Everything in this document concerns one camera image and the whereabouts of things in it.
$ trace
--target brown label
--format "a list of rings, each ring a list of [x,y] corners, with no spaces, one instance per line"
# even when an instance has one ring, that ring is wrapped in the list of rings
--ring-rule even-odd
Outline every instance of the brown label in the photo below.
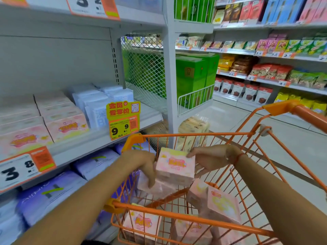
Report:
[[[194,78],[194,68],[190,68],[190,67],[185,67],[184,68],[184,72],[185,72],[185,77],[191,77]]]

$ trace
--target qr code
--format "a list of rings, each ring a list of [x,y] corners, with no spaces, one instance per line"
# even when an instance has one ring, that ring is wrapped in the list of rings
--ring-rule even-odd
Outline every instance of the qr code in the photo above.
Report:
[[[132,104],[132,113],[138,113],[139,112],[139,104],[134,103]]]

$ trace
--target hand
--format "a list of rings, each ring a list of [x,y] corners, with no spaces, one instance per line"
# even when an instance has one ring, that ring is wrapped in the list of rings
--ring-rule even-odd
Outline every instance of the hand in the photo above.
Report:
[[[133,170],[140,169],[149,178],[149,188],[155,183],[156,174],[153,168],[155,159],[153,153],[141,150],[128,150],[120,156],[120,160],[131,164]]]
[[[208,172],[231,164],[240,153],[241,150],[235,145],[221,144],[192,148],[187,157],[195,156],[195,172],[201,170],[195,174],[195,178],[199,178]]]

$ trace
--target person's left hand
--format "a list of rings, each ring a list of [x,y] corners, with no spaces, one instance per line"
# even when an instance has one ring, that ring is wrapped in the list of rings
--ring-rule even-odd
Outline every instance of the person's left hand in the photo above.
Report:
[[[141,150],[127,150],[120,156],[126,162],[133,165],[134,169],[140,169],[149,178],[149,188],[153,187],[155,183],[156,174],[153,168],[153,164],[156,160],[156,156],[148,151]]]

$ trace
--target shopping cart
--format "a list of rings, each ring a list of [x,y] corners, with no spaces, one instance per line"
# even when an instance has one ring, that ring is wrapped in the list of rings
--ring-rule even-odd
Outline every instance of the shopping cart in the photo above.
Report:
[[[268,111],[269,114],[259,118],[250,132],[240,132],[241,129],[249,121],[249,119],[251,119],[257,111],[262,109]],[[156,142],[158,156],[160,152],[160,148],[158,146],[159,141],[161,141],[161,144],[162,140],[166,141],[167,147],[169,144],[169,138],[191,136],[194,137],[195,141],[198,136],[204,136],[201,146],[211,146],[213,144],[223,143],[236,144],[243,150],[244,153],[246,153],[250,158],[260,164],[263,168],[267,169],[269,172],[287,183],[272,160],[267,156],[267,154],[258,144],[258,139],[261,136],[270,136],[276,142],[276,144],[279,144],[279,146],[283,148],[283,151],[285,151],[293,160],[295,160],[296,163],[300,165],[312,177],[312,179],[315,180],[321,186],[321,188],[327,192],[327,187],[325,184],[318,177],[316,177],[310,171],[310,169],[308,169],[292,152],[290,152],[279,139],[276,138],[272,132],[271,127],[267,127],[261,124],[261,121],[265,118],[287,112],[300,116],[305,121],[315,125],[327,133],[327,119],[323,115],[316,114],[313,111],[306,109],[304,106],[300,105],[298,101],[284,101],[257,108],[247,117],[247,119],[241,124],[236,132],[169,135],[133,134],[127,139],[123,150],[130,150],[133,144],[143,143],[145,140],[149,140],[149,142]],[[157,243],[168,245],[169,243],[174,243],[186,245],[186,243],[183,242],[183,239],[186,235],[184,235],[180,241],[172,240],[170,236],[172,227],[175,225],[174,220],[180,219],[190,222],[187,232],[190,232],[190,228],[193,224],[209,225],[208,229],[211,226],[226,228],[227,231],[221,235],[221,238],[225,236],[230,230],[240,231],[241,238],[232,241],[231,244],[240,244],[239,242],[242,240],[245,241],[245,244],[281,244],[276,237],[276,234],[273,232],[271,226],[269,225],[265,214],[260,209],[252,193],[249,191],[248,187],[243,182],[239,174],[235,171],[233,166],[228,166],[225,169],[212,171],[206,175],[203,175],[201,178],[207,182],[207,184],[232,194],[239,200],[239,207],[243,221],[241,225],[204,219],[196,216],[196,214],[198,214],[198,210],[185,200],[187,191],[189,189],[187,187],[179,186],[176,193],[164,199],[153,199],[153,196],[150,195],[141,196],[138,194],[135,196],[135,194],[133,194],[135,191],[132,190],[129,194],[128,200],[119,201],[121,200],[120,198],[118,198],[118,200],[110,199],[105,206],[106,210],[114,213],[114,215],[112,215],[112,225],[120,228],[118,240],[127,244],[138,243],[149,245]],[[135,177],[133,181],[134,182],[131,182],[130,178],[127,179],[125,181],[125,185],[122,187],[126,187],[127,185],[135,186],[137,177]],[[142,206],[131,204],[131,202],[137,202]],[[131,219],[131,215],[133,215],[134,212],[141,213],[140,220],[142,220],[142,222],[139,223],[139,225],[143,225],[143,229],[141,230],[135,229],[133,224],[132,228],[123,226],[124,221],[127,218]],[[161,217],[157,223],[151,223],[151,225],[156,228],[156,233],[154,234],[143,232],[147,231],[145,226],[149,225],[149,223],[146,222],[146,215],[148,214],[154,214]],[[199,234],[198,239],[196,239],[193,244],[195,244],[203,236],[204,233],[205,231],[202,234]]]

